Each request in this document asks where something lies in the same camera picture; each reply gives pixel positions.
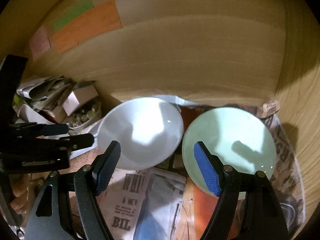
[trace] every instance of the small cardboard box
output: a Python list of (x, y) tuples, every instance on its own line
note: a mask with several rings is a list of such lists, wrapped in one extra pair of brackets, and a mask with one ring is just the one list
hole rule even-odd
[(68, 116), (70, 116), (79, 107), (98, 96), (98, 93), (92, 83), (89, 85), (85, 84), (87, 84), (87, 82), (78, 83), (68, 96), (67, 100), (63, 103), (63, 108)]

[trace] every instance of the white container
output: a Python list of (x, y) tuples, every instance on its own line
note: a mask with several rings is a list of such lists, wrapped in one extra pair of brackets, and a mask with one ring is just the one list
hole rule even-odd
[(159, 98), (136, 98), (112, 109), (98, 129), (98, 147), (104, 152), (112, 140), (121, 145), (117, 167), (141, 170), (168, 158), (183, 135), (182, 117)]

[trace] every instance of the blue gripper pad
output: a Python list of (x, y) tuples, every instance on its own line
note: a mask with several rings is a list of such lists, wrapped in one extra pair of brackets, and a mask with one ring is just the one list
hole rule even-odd
[(208, 190), (215, 196), (219, 196), (221, 188), (219, 186), (218, 174), (210, 164), (210, 161), (208, 160), (199, 143), (195, 144), (193, 153)]

